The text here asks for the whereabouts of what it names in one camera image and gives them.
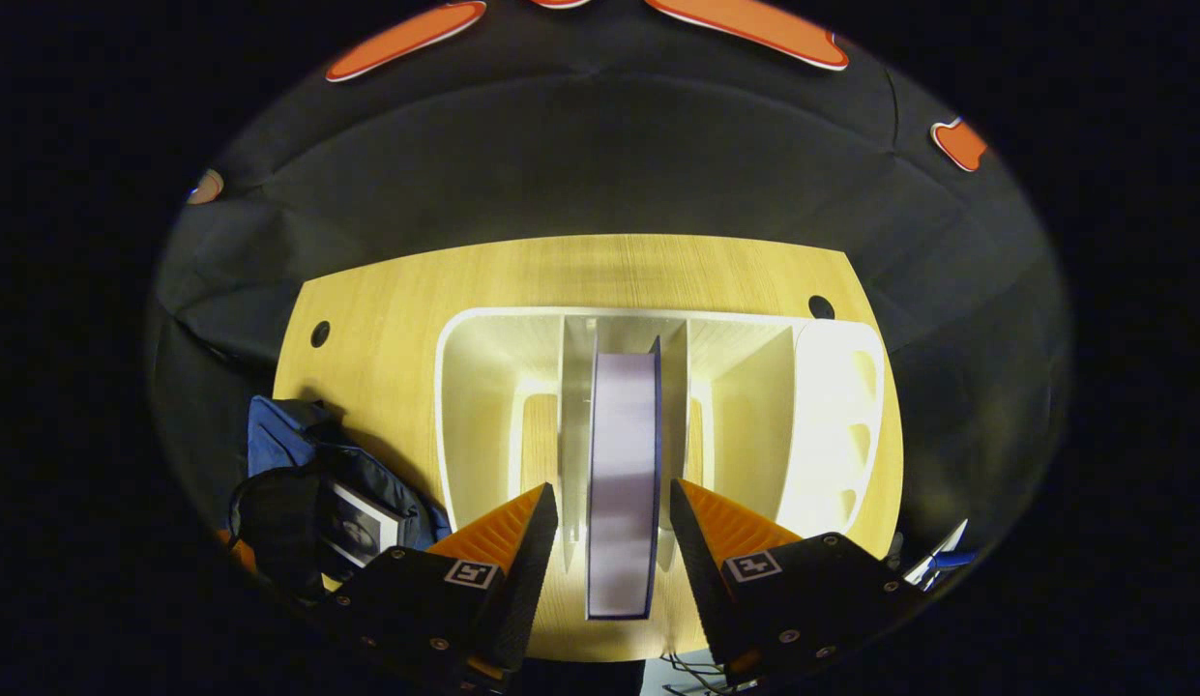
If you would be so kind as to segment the white electronic device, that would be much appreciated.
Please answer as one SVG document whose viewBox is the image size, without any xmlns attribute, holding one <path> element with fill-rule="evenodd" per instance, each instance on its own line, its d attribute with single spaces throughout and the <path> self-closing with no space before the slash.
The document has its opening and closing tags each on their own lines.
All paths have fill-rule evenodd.
<svg viewBox="0 0 1200 696">
<path fill-rule="evenodd" d="M 976 551 L 958 550 L 959 541 L 962 540 L 967 526 L 968 520 L 959 521 L 943 540 L 935 545 L 934 550 L 923 556 L 913 568 L 902 574 L 902 578 L 908 582 L 908 586 L 914 586 L 922 592 L 928 592 L 941 578 L 948 576 L 948 574 L 974 562 L 977 558 Z"/>
</svg>

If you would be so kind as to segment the white bookshelf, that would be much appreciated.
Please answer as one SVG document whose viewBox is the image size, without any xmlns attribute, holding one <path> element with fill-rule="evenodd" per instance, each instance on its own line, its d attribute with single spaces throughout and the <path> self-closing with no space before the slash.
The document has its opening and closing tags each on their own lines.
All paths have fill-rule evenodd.
<svg viewBox="0 0 1200 696">
<path fill-rule="evenodd" d="M 860 322 L 599 307 L 481 307 L 436 352 L 442 490 L 466 526 L 541 481 L 557 488 L 563 568 L 586 556 L 599 353 L 659 352 L 661 467 L 803 538 L 892 550 L 901 454 L 881 335 Z"/>
</svg>

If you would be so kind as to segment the blue schoolbag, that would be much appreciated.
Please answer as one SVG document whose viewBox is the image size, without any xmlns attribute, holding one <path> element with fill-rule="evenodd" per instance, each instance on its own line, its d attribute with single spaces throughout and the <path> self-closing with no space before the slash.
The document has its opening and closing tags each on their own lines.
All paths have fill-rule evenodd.
<svg viewBox="0 0 1200 696">
<path fill-rule="evenodd" d="M 322 602 L 362 569 L 318 534 L 317 503 L 326 479 L 404 515 L 395 547 L 427 550 L 454 532 L 440 504 L 352 440 L 320 401 L 256 396 L 248 409 L 247 475 L 226 504 L 222 529 L 254 550 L 256 578 L 294 602 Z"/>
</svg>

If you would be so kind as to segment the black backdrop cloth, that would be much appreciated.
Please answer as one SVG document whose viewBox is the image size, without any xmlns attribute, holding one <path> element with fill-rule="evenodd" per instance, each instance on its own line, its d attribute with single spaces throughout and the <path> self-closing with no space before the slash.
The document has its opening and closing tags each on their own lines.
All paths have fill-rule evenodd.
<svg viewBox="0 0 1200 696">
<path fill-rule="evenodd" d="M 556 235 L 841 251 L 902 407 L 906 542 L 992 550 L 1058 446 L 1070 322 L 1027 181 L 992 137 L 848 38 L 830 71 L 644 0 L 487 0 L 476 28 L 340 83 L 316 70 L 220 144 L 220 202 L 172 224 L 148 304 L 169 470 L 220 526 L 308 280 Z"/>
</svg>

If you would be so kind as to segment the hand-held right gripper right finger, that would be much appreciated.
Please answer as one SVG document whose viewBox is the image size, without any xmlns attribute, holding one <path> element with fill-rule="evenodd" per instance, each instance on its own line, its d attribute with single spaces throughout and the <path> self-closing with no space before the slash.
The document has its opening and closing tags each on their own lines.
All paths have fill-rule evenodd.
<svg viewBox="0 0 1200 696">
<path fill-rule="evenodd" d="M 668 493 L 707 648 L 731 688 L 804 682 L 930 599 L 842 533 L 802 538 L 682 478 Z"/>
</svg>

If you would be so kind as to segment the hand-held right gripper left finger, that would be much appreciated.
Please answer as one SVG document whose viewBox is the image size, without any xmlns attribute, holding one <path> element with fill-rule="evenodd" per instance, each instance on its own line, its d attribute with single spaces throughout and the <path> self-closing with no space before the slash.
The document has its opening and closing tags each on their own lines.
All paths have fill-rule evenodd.
<svg viewBox="0 0 1200 696">
<path fill-rule="evenodd" d="M 508 691 L 557 524 L 554 486 L 539 484 L 430 550 L 383 552 L 322 604 L 322 626 L 425 691 Z"/>
</svg>

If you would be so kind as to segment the blue cover book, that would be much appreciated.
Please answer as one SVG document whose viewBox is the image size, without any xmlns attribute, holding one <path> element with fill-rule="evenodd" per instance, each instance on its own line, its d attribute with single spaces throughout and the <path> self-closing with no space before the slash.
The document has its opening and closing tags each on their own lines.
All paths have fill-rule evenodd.
<svg viewBox="0 0 1200 696">
<path fill-rule="evenodd" d="M 647 620 L 659 538 L 661 352 L 599 352 L 592 384 L 586 620 Z"/>
</svg>

